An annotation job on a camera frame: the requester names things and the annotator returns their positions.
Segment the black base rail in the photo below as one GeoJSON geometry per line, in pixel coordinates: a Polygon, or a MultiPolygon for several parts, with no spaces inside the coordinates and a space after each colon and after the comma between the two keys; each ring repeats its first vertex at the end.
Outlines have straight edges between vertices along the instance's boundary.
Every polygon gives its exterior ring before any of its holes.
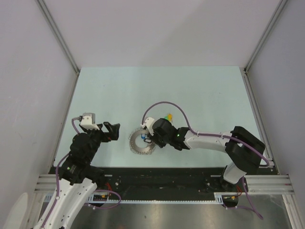
{"type": "Polygon", "coordinates": [[[124,201],[206,201],[215,193],[238,195],[244,182],[224,181],[224,168],[100,167],[98,187],[110,185],[124,201]]]}

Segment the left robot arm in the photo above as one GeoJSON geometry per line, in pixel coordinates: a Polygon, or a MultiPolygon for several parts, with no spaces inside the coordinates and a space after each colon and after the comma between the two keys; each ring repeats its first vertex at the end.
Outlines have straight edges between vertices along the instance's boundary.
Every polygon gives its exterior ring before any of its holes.
{"type": "Polygon", "coordinates": [[[88,197],[104,188],[104,171],[91,165],[101,143],[119,139],[120,124],[80,125],[70,150],[55,168],[56,188],[36,229],[69,229],[88,197]]]}

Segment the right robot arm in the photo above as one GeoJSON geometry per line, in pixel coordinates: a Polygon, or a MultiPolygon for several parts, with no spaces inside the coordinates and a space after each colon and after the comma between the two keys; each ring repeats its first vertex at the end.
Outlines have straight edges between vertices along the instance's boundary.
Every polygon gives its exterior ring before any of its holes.
{"type": "Polygon", "coordinates": [[[260,167],[265,144],[241,126],[225,133],[196,133],[190,127],[175,128],[165,118],[148,117],[142,127],[148,138],[158,147],[170,145],[176,150],[209,149],[226,153],[231,163],[223,170],[219,186],[232,191],[248,173],[256,173],[260,167]]]}

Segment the yellow key tag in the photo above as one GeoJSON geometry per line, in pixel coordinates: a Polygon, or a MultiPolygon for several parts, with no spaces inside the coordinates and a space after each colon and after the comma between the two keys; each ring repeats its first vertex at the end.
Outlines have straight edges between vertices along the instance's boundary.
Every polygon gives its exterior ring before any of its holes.
{"type": "Polygon", "coordinates": [[[169,120],[172,120],[173,115],[172,114],[168,114],[167,117],[168,117],[169,120]]]}

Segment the black key tag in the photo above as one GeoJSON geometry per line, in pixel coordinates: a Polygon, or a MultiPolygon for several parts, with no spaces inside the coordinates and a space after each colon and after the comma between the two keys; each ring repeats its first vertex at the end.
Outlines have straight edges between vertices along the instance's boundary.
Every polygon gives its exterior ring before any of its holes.
{"type": "Polygon", "coordinates": [[[151,143],[152,143],[152,140],[150,140],[150,139],[148,139],[148,138],[145,138],[143,141],[146,142],[146,143],[148,143],[148,144],[151,144],[151,143]]]}

